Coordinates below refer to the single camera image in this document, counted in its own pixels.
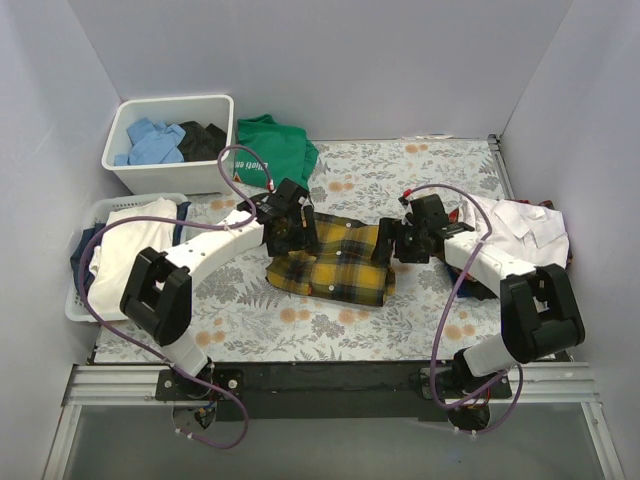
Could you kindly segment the yellow plaid long sleeve shirt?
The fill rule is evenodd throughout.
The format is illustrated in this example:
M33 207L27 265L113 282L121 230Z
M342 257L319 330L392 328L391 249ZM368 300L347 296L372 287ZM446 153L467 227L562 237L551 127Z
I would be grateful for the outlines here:
M396 276L388 260L372 259L379 227L355 219L315 214L319 249L276 257L266 280L289 293L381 307L395 293Z

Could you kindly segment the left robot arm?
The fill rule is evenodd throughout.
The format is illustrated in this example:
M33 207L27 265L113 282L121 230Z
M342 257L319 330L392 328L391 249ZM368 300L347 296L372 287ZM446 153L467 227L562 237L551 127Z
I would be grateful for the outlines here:
M163 360L182 371L178 387L193 400L205 398L210 363L190 331L193 289L215 270L261 245L271 257L318 247L309 191L284 179L273 193L241 202L211 230L158 252L135 258L120 301L121 312L150 335Z

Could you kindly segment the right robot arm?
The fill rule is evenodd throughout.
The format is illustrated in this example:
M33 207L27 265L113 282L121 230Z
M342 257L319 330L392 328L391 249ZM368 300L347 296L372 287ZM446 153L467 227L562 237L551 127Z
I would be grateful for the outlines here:
M379 221L373 261L427 264L439 257L500 300L500 332L454 355L452 383L460 395L475 397L490 375L584 342L585 327L564 268L536 266L488 245L472 226L451 221L436 194L401 202L410 208L403 219Z

